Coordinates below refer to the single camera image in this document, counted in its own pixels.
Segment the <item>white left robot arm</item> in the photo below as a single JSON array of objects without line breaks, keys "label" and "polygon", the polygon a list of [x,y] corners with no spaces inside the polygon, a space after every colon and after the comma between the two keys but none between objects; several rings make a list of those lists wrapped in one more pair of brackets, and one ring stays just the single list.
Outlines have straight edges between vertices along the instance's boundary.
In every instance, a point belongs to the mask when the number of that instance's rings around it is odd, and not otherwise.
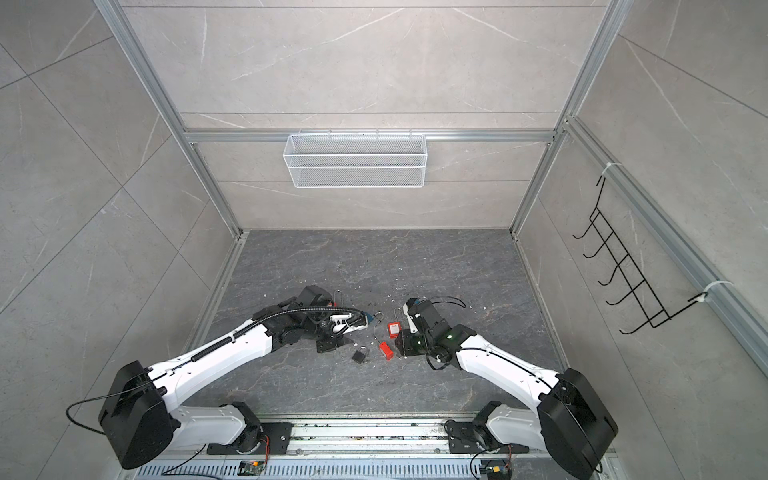
[{"label": "white left robot arm", "polygon": [[266,447],[268,436],[244,402],[187,407],[185,401],[239,367],[301,340],[314,341],[320,353],[333,351],[348,343],[348,334],[367,328],[371,318],[310,285],[194,350],[151,366],[124,365],[98,399],[102,407],[94,431],[108,440],[125,470],[197,445],[248,455]]}]

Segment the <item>red padlock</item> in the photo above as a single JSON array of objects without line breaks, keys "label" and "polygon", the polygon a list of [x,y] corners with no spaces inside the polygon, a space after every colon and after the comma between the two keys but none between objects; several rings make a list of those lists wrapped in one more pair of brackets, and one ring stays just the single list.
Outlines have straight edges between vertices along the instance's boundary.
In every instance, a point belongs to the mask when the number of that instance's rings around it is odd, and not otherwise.
[{"label": "red padlock", "polygon": [[390,361],[394,358],[394,351],[390,347],[389,343],[386,341],[382,341],[378,344],[378,348],[381,351],[381,353],[384,355],[387,361]]},{"label": "red padlock", "polygon": [[400,332],[402,331],[402,326],[399,322],[392,322],[387,324],[387,331],[388,335],[391,339],[395,339],[398,337]]}]

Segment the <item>small black padlock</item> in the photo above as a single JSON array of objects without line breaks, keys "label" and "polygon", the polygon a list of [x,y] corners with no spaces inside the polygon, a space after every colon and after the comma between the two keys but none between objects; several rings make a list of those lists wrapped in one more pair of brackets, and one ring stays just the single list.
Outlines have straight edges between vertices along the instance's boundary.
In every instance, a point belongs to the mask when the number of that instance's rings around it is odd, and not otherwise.
[{"label": "small black padlock", "polygon": [[351,360],[356,364],[362,365],[368,361],[369,349],[365,346],[358,346],[352,354]]}]

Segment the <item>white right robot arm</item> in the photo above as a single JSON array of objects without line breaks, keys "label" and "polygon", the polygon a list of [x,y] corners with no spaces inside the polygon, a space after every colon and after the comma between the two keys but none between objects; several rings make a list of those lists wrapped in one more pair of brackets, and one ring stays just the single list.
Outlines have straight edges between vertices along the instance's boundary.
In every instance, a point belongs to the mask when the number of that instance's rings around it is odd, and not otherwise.
[{"label": "white right robot arm", "polygon": [[557,372],[516,357],[463,324],[449,324],[429,299],[410,298],[403,312],[408,324],[395,340],[401,355],[422,356],[434,371],[452,366],[474,374],[527,408],[521,413],[499,401],[483,407],[470,434],[483,451],[544,450],[576,479],[602,471],[619,427],[581,372]]}]

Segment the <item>blue padlock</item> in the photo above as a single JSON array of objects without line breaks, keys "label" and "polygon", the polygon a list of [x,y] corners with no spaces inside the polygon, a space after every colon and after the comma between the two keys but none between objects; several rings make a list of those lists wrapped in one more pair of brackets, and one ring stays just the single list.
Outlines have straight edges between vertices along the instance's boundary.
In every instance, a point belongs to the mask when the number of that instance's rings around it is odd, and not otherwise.
[{"label": "blue padlock", "polygon": [[376,312],[375,314],[366,312],[365,316],[366,316],[366,321],[369,325],[381,323],[384,318],[384,315],[382,312]]}]

